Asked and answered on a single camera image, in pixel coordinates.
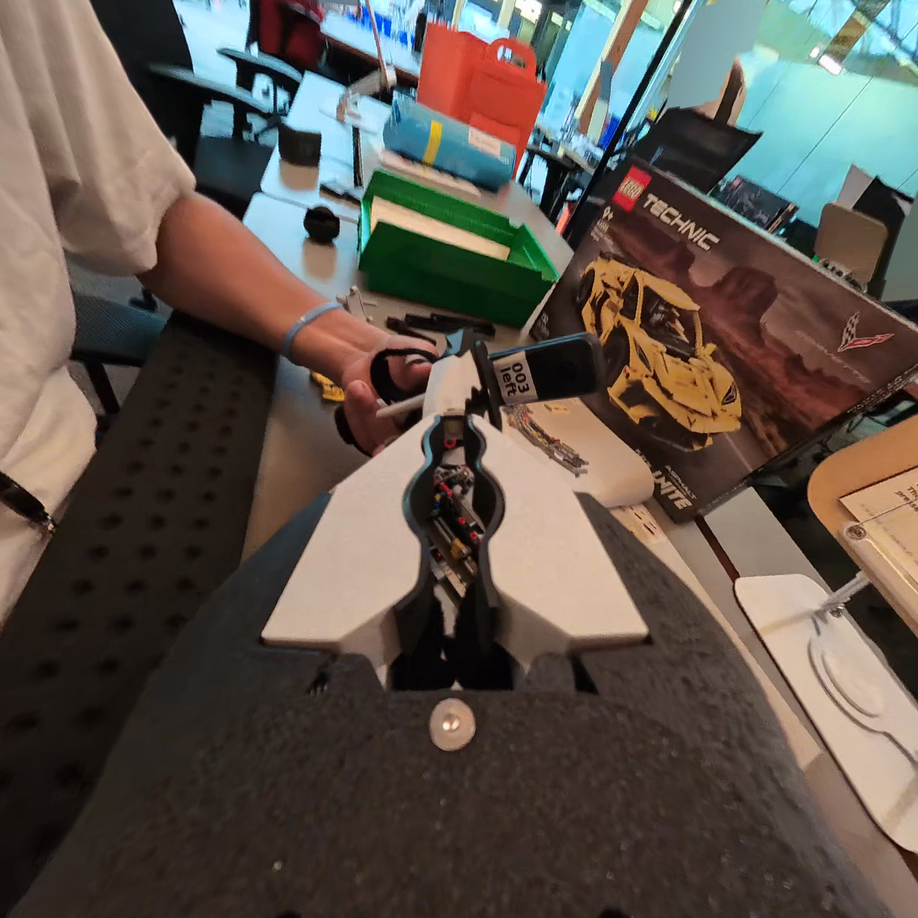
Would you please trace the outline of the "blue plastic roll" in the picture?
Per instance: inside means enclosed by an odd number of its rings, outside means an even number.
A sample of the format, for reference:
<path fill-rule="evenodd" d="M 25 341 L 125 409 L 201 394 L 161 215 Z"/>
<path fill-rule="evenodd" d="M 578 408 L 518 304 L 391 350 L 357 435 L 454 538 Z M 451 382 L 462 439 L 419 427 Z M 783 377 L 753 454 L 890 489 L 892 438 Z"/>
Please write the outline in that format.
<path fill-rule="evenodd" d="M 516 151 L 508 142 L 420 105 L 396 91 L 383 128 L 384 147 L 474 186 L 497 192 L 515 177 Z"/>

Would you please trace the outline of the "person's left hand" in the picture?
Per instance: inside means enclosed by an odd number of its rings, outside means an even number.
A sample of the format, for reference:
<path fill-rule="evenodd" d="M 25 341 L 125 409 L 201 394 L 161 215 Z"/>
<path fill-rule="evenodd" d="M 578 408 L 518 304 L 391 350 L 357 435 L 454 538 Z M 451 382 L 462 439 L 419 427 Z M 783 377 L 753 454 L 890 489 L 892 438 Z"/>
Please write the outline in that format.
<path fill-rule="evenodd" d="M 394 396 L 380 395 L 373 384 L 373 359 L 383 351 L 387 352 L 384 366 Z M 421 394 L 427 387 L 431 365 L 439 356 L 437 346 L 427 340 L 390 335 L 370 326 L 357 330 L 334 376 L 345 395 L 344 417 L 357 448 L 374 455 L 399 436 L 396 420 L 379 418 L 377 413 L 384 403 Z"/>

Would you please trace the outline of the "black monitor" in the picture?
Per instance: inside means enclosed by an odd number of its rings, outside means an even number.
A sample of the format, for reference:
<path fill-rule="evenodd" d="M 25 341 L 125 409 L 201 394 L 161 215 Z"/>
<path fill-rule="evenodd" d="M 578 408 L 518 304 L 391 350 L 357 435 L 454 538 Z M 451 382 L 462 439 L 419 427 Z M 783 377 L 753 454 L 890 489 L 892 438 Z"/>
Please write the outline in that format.
<path fill-rule="evenodd" d="M 633 157 L 708 194 L 762 136 L 695 109 L 667 109 L 631 151 Z"/>

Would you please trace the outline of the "green plastic bin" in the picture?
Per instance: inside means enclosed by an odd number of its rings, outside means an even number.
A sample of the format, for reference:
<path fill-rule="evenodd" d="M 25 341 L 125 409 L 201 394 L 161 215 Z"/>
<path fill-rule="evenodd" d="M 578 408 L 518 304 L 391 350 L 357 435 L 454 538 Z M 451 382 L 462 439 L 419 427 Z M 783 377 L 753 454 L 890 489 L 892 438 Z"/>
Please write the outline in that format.
<path fill-rule="evenodd" d="M 372 231 L 375 197 L 507 245 L 510 256 L 502 262 L 388 225 Z M 358 268 L 369 291 L 495 324 L 522 328 L 559 279 L 527 226 L 383 169 L 363 192 L 357 232 Z"/>

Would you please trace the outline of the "dark lego set box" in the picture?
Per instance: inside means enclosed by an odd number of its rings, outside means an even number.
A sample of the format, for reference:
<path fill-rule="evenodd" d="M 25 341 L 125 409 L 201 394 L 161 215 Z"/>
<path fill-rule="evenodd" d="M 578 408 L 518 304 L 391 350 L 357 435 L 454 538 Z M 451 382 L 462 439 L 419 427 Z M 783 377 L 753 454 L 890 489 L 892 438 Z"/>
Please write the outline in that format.
<path fill-rule="evenodd" d="M 635 157 L 532 327 L 581 331 L 607 370 L 586 403 L 645 460 L 674 522 L 916 376 L 913 323 Z"/>

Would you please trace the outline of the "lego instruction booklet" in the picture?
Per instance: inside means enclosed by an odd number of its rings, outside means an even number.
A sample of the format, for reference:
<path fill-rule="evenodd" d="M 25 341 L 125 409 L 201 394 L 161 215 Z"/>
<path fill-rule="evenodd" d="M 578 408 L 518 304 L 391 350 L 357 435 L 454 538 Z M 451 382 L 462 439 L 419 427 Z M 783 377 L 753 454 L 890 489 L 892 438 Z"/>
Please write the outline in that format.
<path fill-rule="evenodd" d="M 655 489 L 643 458 L 572 397 L 502 409 L 503 431 L 557 469 L 568 485 L 591 495 L 645 545 L 667 540 L 646 508 Z"/>

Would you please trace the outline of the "black office chair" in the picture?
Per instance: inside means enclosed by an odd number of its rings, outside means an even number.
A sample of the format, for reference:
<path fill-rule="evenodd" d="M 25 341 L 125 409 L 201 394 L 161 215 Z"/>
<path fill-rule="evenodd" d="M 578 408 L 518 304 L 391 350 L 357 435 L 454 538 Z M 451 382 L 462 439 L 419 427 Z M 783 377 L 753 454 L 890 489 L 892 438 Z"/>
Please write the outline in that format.
<path fill-rule="evenodd" d="M 276 131 L 287 112 L 279 106 L 277 92 L 293 98 L 303 75 L 269 55 L 227 48 L 219 49 L 219 54 L 236 66 L 233 86 L 174 64 L 152 63 L 148 71 L 171 105 L 175 128 L 171 139 L 192 170 L 197 190 L 241 218 L 260 190 L 272 155 L 262 137 Z M 229 135 L 202 133 L 205 111 L 214 104 L 232 108 Z"/>

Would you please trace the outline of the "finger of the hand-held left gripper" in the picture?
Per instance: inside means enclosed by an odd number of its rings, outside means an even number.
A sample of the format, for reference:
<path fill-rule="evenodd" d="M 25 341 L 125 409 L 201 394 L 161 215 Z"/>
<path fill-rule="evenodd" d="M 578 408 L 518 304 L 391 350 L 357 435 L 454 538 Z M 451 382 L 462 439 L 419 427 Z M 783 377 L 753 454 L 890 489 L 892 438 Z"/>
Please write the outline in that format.
<path fill-rule="evenodd" d="M 479 393 L 474 357 L 444 357 L 431 369 L 423 400 L 423 417 L 465 417 Z"/>

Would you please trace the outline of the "black cylinder cup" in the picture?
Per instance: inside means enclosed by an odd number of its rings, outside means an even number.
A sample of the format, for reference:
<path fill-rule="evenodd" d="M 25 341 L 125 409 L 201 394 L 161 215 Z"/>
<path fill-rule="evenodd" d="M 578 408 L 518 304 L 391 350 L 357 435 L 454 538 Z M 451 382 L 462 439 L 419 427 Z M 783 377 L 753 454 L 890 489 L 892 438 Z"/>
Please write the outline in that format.
<path fill-rule="evenodd" d="M 277 127 L 277 149 L 283 164 L 317 168 L 322 154 L 322 134 L 292 127 L 283 120 Z"/>

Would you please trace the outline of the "dark swivel chair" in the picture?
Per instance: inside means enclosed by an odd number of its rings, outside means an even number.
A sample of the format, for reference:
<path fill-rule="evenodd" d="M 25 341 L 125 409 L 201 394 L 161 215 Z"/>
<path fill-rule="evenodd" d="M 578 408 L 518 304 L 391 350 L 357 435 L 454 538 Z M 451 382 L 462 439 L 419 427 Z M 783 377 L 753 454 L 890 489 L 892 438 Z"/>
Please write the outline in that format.
<path fill-rule="evenodd" d="M 71 359 L 83 366 L 102 407 L 114 416 L 120 403 L 107 367 L 139 369 L 162 334 L 167 319 L 144 306 L 73 293 L 75 341 Z"/>

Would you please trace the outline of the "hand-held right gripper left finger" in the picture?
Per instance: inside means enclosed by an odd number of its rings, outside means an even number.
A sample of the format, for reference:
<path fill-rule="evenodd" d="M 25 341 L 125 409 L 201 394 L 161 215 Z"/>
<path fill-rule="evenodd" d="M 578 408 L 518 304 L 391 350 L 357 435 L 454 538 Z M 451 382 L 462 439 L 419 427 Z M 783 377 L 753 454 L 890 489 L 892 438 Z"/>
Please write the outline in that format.
<path fill-rule="evenodd" d="M 430 573 L 405 497 L 441 419 L 424 417 L 331 491 L 262 627 L 264 645 L 361 656 L 382 686 L 395 685 L 391 668 L 406 640 L 394 610 Z"/>

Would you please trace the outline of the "red felt bag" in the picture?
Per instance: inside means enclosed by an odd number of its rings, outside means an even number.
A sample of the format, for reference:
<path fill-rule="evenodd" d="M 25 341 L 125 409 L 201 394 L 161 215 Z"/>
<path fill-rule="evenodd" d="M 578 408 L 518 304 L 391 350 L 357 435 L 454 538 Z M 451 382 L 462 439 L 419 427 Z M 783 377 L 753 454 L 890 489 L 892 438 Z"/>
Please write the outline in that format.
<path fill-rule="evenodd" d="M 427 26 L 419 104 L 508 142 L 520 165 L 546 95 L 534 50 L 510 38 L 492 42 L 470 32 Z"/>

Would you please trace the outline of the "person's left forearm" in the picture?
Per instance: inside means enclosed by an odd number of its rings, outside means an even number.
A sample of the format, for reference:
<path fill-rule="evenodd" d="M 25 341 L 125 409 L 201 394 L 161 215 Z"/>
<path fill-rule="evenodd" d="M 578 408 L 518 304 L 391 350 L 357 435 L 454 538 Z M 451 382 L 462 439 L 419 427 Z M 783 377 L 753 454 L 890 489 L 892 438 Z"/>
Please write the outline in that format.
<path fill-rule="evenodd" d="M 170 206 L 160 223 L 156 263 L 140 280 L 186 315 L 280 354 L 291 324 L 322 295 L 295 277 L 238 219 L 192 194 Z M 331 317 L 334 347 L 304 366 L 334 379 L 357 330 L 372 326 L 346 310 Z"/>

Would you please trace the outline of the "printed instruction sheet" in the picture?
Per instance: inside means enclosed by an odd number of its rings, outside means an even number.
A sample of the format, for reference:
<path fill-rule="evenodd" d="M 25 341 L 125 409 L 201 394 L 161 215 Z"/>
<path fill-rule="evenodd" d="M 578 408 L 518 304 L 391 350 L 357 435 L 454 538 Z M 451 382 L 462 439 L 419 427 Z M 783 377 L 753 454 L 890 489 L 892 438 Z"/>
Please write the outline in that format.
<path fill-rule="evenodd" d="M 896 573 L 917 578 L 917 468 L 843 495 L 840 503 Z"/>

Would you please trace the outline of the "cluster of black lego pieces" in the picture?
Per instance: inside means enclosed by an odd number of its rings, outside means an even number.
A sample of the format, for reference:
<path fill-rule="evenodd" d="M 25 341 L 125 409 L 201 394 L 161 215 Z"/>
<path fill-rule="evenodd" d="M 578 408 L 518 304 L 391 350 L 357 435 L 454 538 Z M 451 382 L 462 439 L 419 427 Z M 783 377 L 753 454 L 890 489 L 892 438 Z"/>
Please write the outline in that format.
<path fill-rule="evenodd" d="M 495 326 L 487 321 L 439 313 L 429 315 L 407 313 L 401 317 L 388 316 L 385 319 L 385 327 L 408 337 L 423 339 L 428 339 L 423 334 L 425 331 L 446 337 L 457 331 L 470 330 L 485 339 L 492 339 L 496 334 Z"/>

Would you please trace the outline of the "grey lego chassis assembly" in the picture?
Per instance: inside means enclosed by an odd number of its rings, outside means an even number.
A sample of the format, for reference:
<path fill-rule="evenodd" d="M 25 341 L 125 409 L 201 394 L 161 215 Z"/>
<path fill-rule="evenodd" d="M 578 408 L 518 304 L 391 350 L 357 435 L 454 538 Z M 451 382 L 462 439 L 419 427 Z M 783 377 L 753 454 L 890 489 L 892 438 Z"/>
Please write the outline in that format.
<path fill-rule="evenodd" d="M 427 521 L 434 576 L 456 601 L 478 574 L 484 530 L 473 507 L 474 476 L 465 465 L 440 465 L 433 476 L 433 505 Z"/>

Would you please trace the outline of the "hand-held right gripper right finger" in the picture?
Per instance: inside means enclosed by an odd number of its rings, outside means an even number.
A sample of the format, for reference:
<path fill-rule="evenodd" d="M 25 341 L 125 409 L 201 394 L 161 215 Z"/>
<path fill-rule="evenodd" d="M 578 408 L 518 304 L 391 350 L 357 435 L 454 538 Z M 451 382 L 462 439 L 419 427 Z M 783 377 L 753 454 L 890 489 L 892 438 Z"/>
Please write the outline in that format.
<path fill-rule="evenodd" d="M 480 465 L 503 512 L 488 530 L 489 580 L 498 596 L 498 643 L 524 670 L 546 655 L 636 645 L 649 636 L 581 498 L 547 463 L 470 419 L 484 441 Z"/>

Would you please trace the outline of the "white paper stack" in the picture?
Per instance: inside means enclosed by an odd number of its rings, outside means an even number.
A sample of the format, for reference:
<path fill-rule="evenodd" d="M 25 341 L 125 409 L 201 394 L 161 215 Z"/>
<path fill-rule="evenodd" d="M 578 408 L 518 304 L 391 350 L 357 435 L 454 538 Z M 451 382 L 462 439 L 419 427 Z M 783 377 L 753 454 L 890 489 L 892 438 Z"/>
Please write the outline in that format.
<path fill-rule="evenodd" d="M 502 262 L 505 262 L 511 253 L 511 248 L 507 245 L 488 240 L 471 231 L 459 229 L 453 224 L 424 216 L 418 211 L 384 198 L 375 197 L 370 205 L 370 229 L 376 230 L 381 225 L 406 230 L 417 236 Z"/>

